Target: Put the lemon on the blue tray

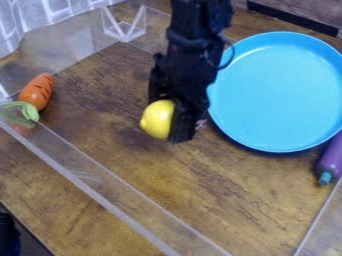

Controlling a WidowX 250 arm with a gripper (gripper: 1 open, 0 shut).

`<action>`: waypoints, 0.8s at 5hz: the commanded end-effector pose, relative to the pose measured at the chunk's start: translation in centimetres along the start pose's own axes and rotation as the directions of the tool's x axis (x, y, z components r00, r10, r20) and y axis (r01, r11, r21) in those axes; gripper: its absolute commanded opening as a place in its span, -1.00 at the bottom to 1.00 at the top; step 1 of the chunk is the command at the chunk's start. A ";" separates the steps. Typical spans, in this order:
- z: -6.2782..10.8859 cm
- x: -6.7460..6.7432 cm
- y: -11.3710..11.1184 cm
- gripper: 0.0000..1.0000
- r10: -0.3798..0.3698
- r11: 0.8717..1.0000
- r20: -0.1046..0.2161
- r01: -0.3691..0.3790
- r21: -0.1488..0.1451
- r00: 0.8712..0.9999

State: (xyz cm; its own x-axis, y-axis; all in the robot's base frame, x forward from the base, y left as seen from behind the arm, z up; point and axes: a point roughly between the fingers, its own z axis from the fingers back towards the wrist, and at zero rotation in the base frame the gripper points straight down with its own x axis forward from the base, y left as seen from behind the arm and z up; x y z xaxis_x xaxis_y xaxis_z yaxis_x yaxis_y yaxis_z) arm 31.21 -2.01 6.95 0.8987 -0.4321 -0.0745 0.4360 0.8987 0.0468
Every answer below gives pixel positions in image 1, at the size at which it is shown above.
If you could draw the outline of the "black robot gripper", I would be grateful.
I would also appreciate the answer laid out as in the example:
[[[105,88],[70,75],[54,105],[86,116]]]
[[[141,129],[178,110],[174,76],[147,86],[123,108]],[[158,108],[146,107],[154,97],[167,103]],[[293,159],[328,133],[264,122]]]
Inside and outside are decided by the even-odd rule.
[[[167,30],[167,40],[167,53],[154,55],[149,103],[179,101],[169,134],[169,141],[178,144],[190,141],[207,122],[210,103],[206,90],[223,68],[221,59],[226,40],[222,33],[189,38],[173,29]]]

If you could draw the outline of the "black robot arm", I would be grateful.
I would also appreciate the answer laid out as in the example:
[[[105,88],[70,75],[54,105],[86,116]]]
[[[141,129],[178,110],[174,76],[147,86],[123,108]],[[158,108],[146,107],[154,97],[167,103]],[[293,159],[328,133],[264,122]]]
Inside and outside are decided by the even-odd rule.
[[[154,55],[149,101],[175,103],[167,140],[190,141],[207,120],[207,87],[230,62],[222,59],[234,48],[223,34],[231,26],[231,0],[171,0],[171,22],[166,30],[167,51]]]

